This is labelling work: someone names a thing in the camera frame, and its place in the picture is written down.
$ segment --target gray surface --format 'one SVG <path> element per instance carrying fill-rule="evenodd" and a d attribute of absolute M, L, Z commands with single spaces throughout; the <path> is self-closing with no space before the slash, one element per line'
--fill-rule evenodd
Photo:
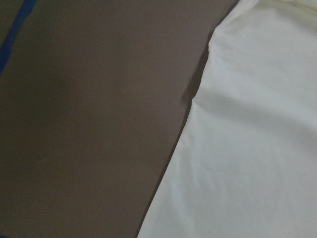
<path fill-rule="evenodd" d="M 134 237 L 236 2 L 39 0 L 0 79 L 0 234 Z"/>

